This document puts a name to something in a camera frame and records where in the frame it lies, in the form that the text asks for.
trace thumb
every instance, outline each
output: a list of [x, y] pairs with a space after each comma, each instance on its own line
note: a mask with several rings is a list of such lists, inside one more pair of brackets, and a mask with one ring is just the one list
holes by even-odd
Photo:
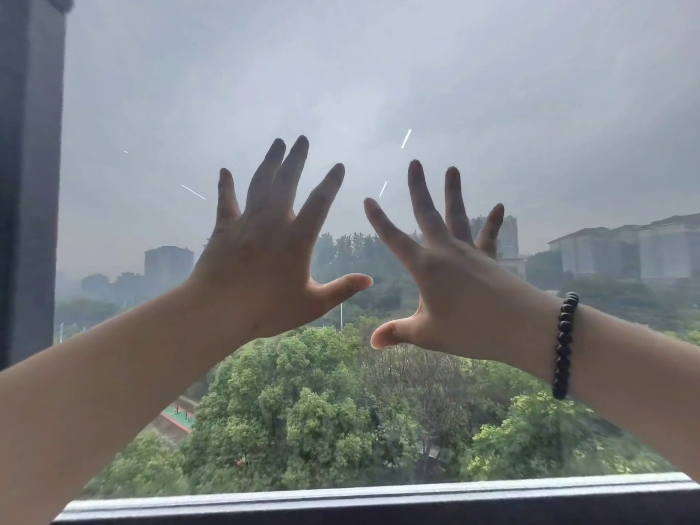
[[418, 344], [416, 342], [416, 332], [418, 331], [418, 318], [413, 317], [400, 318], [384, 323], [379, 326], [372, 334], [370, 344], [372, 348], [381, 350], [387, 346], [395, 346], [396, 344], [408, 343]]
[[363, 291], [372, 285], [372, 277], [366, 274], [346, 274], [332, 282], [317, 286], [316, 293], [320, 297], [320, 315], [339, 306], [355, 293]]

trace person's left hand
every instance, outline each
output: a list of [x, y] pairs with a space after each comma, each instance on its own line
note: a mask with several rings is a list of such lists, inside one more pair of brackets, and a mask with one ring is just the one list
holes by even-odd
[[308, 152], [305, 136], [287, 158], [284, 142], [275, 140], [250, 182], [242, 213], [233, 177], [221, 170], [214, 233], [187, 283], [214, 303], [207, 309], [221, 313], [214, 317], [219, 327], [244, 324], [247, 340], [303, 326], [372, 285], [364, 274], [347, 274], [323, 285], [311, 278], [311, 254], [345, 167], [332, 167], [295, 215], [294, 198]]

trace skin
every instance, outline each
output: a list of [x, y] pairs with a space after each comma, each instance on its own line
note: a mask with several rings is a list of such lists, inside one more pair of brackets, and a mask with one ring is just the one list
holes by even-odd
[[[221, 170], [214, 232], [190, 280], [129, 313], [0, 373], [0, 515], [6, 524], [45, 524], [75, 498], [138, 432], [192, 382], [238, 347], [324, 315], [372, 284], [349, 274], [325, 285], [310, 277], [311, 252], [345, 169], [334, 166], [293, 213], [308, 153], [300, 137], [284, 158], [276, 140], [241, 212], [231, 174]], [[447, 170], [445, 218], [423, 168], [409, 166], [415, 243], [365, 200], [380, 238], [421, 292], [416, 313], [382, 325], [378, 349], [425, 349], [513, 365], [549, 381], [561, 301], [494, 260], [503, 206], [473, 241], [459, 172]], [[580, 306], [575, 316], [571, 392], [611, 422], [700, 478], [700, 350]]]

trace window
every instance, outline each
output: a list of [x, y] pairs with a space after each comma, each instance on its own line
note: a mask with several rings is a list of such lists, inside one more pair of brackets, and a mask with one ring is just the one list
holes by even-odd
[[310, 138], [299, 202], [348, 170], [316, 279], [375, 280], [211, 369], [57, 521], [692, 522], [697, 486], [586, 406], [369, 349], [418, 292], [361, 200], [412, 231], [409, 160], [436, 202], [457, 164], [475, 228], [506, 206], [504, 267], [698, 342], [694, 1], [2, 0], [5, 365], [184, 280], [216, 171], [240, 197], [276, 136]]

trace forest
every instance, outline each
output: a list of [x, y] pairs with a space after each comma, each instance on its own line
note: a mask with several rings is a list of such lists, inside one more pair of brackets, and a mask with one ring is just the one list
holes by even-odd
[[[635, 281], [574, 281], [553, 253], [531, 256], [526, 267], [543, 289], [577, 291], [586, 304], [700, 344], [695, 280], [662, 293]], [[585, 405], [556, 402], [547, 383], [519, 370], [414, 346], [372, 350], [374, 328], [412, 314], [418, 291], [377, 237], [321, 236], [314, 278], [348, 272], [368, 273], [375, 284], [346, 302], [342, 325], [335, 309], [239, 348], [185, 391], [200, 400], [188, 437], [174, 447], [146, 428], [82, 497], [673, 470]], [[56, 320], [79, 331], [118, 312], [66, 302]]]

